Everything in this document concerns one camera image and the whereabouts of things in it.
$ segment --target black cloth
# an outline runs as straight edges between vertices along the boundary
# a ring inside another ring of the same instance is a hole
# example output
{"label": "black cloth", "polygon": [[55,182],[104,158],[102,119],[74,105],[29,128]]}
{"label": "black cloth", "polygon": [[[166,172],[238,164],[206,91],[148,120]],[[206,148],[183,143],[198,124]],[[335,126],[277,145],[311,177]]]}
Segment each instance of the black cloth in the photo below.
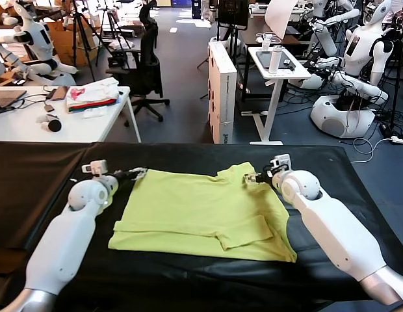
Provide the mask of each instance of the black cloth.
{"label": "black cloth", "polygon": [[[327,193],[341,200],[378,239],[386,263],[403,274],[403,245],[365,190],[343,148],[99,143],[88,148],[73,176],[84,178],[80,165],[97,159],[106,159],[110,171],[147,166],[215,176],[217,171],[245,161],[262,170],[282,153],[291,155],[294,169],[313,172]],[[107,244],[114,223],[121,219],[132,188],[131,183],[119,190],[113,204],[96,218],[96,232],[84,261],[60,294],[57,311],[74,311],[73,305],[79,302],[108,311],[304,311],[316,300],[367,299],[358,282],[330,263],[304,227],[299,212],[289,206],[288,233],[298,253],[297,263],[110,250]],[[61,212],[69,190],[66,185],[49,218]],[[5,302],[15,296],[13,291],[21,289],[23,271],[14,275],[13,282]]]}
{"label": "black cloth", "polygon": [[82,144],[0,142],[0,248],[28,247],[85,151]]}

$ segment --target power strip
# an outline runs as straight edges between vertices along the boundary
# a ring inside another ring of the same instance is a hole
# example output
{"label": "power strip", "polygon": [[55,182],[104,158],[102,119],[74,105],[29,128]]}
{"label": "power strip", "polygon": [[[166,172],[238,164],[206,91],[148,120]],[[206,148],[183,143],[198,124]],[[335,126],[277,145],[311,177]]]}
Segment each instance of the power strip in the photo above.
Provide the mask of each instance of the power strip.
{"label": "power strip", "polygon": [[391,138],[392,138],[392,143],[403,144],[403,140],[398,138],[396,135],[391,136]]}

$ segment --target yellow t-shirt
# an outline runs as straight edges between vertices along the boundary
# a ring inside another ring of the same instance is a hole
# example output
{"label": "yellow t-shirt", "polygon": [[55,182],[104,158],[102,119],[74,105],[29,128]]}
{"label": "yellow t-shirt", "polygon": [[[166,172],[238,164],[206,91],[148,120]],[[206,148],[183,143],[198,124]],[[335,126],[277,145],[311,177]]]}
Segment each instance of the yellow t-shirt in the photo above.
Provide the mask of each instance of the yellow t-shirt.
{"label": "yellow t-shirt", "polygon": [[252,172],[248,162],[216,177],[148,170],[109,248],[295,262],[288,212],[269,185],[244,182]]}

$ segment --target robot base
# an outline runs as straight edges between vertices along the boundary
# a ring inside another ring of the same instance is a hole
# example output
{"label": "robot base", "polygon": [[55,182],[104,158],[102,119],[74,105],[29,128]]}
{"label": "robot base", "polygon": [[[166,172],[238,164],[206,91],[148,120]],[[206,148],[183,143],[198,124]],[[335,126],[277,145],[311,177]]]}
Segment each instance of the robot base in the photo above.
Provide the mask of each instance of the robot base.
{"label": "robot base", "polygon": [[369,109],[340,111],[334,107],[339,96],[320,96],[313,105],[311,120],[323,132],[337,138],[361,138],[375,115]]}

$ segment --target laptop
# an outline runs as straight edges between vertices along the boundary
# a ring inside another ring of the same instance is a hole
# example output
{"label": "laptop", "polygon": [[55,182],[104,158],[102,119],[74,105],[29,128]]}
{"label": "laptop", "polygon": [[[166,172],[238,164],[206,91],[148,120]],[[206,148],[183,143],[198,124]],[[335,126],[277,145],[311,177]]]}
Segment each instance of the laptop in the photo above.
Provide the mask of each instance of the laptop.
{"label": "laptop", "polygon": [[8,91],[0,91],[0,110],[8,107],[17,101],[21,96],[26,94],[26,90],[8,90]]}

